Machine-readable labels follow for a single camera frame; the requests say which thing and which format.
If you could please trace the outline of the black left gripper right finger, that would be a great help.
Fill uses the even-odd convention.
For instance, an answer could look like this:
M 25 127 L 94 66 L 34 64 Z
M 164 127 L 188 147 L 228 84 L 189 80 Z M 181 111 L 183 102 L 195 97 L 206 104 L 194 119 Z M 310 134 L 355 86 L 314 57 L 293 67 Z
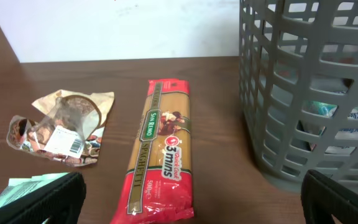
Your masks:
M 358 194 L 317 170 L 304 176 L 301 204 L 307 224 L 358 224 Z

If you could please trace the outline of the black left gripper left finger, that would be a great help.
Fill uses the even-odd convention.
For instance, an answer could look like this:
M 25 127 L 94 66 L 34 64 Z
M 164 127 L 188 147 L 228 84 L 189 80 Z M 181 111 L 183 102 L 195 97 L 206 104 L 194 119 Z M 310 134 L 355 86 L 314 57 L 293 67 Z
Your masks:
M 82 173 L 67 175 L 0 208 L 0 224 L 76 224 L 86 198 Z

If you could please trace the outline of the small light teal packet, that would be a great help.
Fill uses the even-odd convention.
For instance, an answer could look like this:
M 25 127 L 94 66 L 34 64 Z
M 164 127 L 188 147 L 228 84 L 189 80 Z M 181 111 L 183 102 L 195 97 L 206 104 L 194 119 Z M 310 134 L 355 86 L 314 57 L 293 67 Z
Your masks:
M 0 194 L 0 208 L 67 174 L 63 172 L 9 179 L 8 186 Z

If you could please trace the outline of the beige mushroom bag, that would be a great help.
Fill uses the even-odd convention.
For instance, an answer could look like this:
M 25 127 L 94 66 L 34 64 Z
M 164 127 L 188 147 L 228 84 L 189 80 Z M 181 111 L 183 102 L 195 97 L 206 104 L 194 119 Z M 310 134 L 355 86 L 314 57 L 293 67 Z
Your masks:
M 11 119 L 7 144 L 68 166 L 95 164 L 114 99 L 113 92 L 87 95 L 57 90 L 32 103 L 45 115 L 41 121 L 18 115 Z

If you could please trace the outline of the Kleenex tissue multipack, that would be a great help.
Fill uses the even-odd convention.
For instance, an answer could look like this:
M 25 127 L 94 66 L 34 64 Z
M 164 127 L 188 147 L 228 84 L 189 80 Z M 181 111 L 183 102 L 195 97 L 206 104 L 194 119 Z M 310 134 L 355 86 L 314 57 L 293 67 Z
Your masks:
M 303 110 L 307 113 L 332 118 L 336 114 L 338 110 L 337 105 L 332 105 L 329 103 L 323 103 L 320 101 L 307 101 L 303 105 Z M 350 113 L 347 115 L 347 119 L 349 120 L 357 120 L 358 121 L 358 106 L 351 109 Z M 312 121 L 303 121 L 300 120 L 296 126 L 296 130 L 299 133 L 308 134 L 310 136 L 321 137 L 328 130 L 328 126 L 317 124 Z M 338 130 L 334 135 L 334 139 L 337 140 L 358 140 L 358 127 L 350 126 L 348 124 L 340 124 L 338 126 Z M 313 151 L 317 144 L 314 141 L 307 141 L 295 138 L 292 143 L 293 146 L 298 147 L 300 149 L 306 151 Z M 350 146 L 348 144 L 343 145 L 333 145 L 329 144 L 325 149 L 325 154 L 336 154 L 336 155 L 350 155 L 357 148 L 355 146 Z

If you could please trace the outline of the San Remo spaghetti packet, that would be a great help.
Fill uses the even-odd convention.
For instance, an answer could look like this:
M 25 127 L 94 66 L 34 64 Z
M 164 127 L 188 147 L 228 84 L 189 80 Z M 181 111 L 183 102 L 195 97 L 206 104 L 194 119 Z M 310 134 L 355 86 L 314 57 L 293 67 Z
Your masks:
M 190 86 L 176 78 L 149 80 L 113 224 L 191 218 Z

